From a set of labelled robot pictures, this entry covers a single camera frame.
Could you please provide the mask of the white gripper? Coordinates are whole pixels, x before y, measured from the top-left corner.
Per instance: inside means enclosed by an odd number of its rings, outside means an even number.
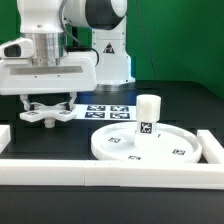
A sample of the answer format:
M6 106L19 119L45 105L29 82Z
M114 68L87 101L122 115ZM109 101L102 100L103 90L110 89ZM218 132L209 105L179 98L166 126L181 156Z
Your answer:
M28 38L0 45L0 95L21 95L25 111L31 109L30 94L71 92L67 110L74 110L77 92L96 88L93 53L69 52L53 66L35 66L33 56L34 45Z

